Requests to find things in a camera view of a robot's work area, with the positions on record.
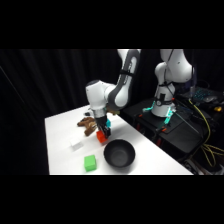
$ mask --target black background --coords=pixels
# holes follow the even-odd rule
[[[192,49],[185,49],[191,62]],[[154,96],[159,49],[143,49],[130,105]],[[195,49],[199,79],[224,91],[224,49]],[[85,85],[117,83],[116,49],[0,50],[0,172],[48,174],[44,119],[87,105]],[[224,145],[224,131],[216,146]]]

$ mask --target cable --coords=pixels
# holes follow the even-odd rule
[[[221,152],[224,152],[224,150],[222,150],[222,149],[220,149],[220,148],[217,148],[217,147],[215,147],[215,146],[206,144],[206,143],[208,142],[208,140],[210,139],[210,137],[211,137],[211,129],[210,129],[210,126],[209,126],[209,124],[208,124],[208,121],[207,121],[207,119],[205,118],[205,116],[202,114],[202,112],[198,109],[198,107],[196,107],[196,106],[191,102],[191,100],[189,100],[189,102],[194,106],[194,108],[198,111],[198,113],[203,117],[203,119],[205,120],[205,123],[206,123],[206,125],[207,125],[207,127],[208,127],[208,132],[209,132],[209,134],[208,134],[208,137],[207,137],[206,141],[205,141],[205,142],[203,143],[203,145],[201,146],[201,149],[203,150],[203,152],[204,152],[204,154],[205,154],[205,157],[206,157],[206,159],[207,159],[209,165],[210,165],[211,167],[215,167],[215,166],[216,166],[215,155],[224,156],[224,154],[220,154],[220,153],[217,153],[217,152],[213,152],[213,151],[211,150],[211,148],[216,149],[216,150],[219,150],[219,151],[221,151]],[[208,158],[208,155],[207,155],[206,151],[208,151],[208,152],[211,153],[212,158],[213,158],[213,161],[214,161],[214,164],[213,164],[213,165],[212,165],[212,163],[210,162],[210,160],[209,160],[209,158]]]
[[[168,61],[167,61],[167,66],[168,66],[168,63],[169,63],[169,61],[170,61],[172,55],[173,55],[174,50],[175,50],[175,49],[172,49],[172,51],[171,51],[171,53],[170,53],[169,59],[168,59]],[[164,80],[165,80],[165,84],[166,84],[167,89],[170,91],[171,95],[174,96],[174,94],[172,93],[172,91],[170,90],[170,88],[169,88],[169,86],[168,86],[168,84],[167,84],[167,80],[166,80],[166,69],[165,69],[165,72],[164,72]]]
[[[206,89],[210,89],[210,84],[207,81],[199,79],[198,82],[205,82],[208,85]]]

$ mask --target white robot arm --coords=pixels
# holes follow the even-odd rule
[[[86,86],[87,98],[98,128],[106,138],[110,136],[110,129],[106,126],[106,105],[108,104],[110,109],[116,111],[128,104],[140,53],[141,49],[118,49],[118,54],[122,59],[122,70],[117,85],[95,80]]]
[[[161,49],[160,52],[164,63],[160,63],[155,70],[159,85],[152,113],[158,117],[169,117],[170,111],[175,110],[172,102],[175,87],[172,82],[188,82],[192,66],[186,60],[183,49]]]

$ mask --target green cube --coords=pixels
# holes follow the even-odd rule
[[[96,157],[95,156],[85,157],[84,166],[85,166],[86,172],[96,170],[96,168],[97,168]]]

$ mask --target red object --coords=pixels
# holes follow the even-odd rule
[[[162,139],[159,138],[159,139],[157,140],[157,142],[156,142],[156,145],[157,145],[158,147],[160,147],[161,143],[162,143]]]
[[[104,143],[107,141],[107,139],[105,138],[104,134],[102,131],[98,131],[96,133],[97,139],[99,140],[100,143]]]
[[[140,124],[137,124],[136,129],[137,129],[137,131],[140,131]]]

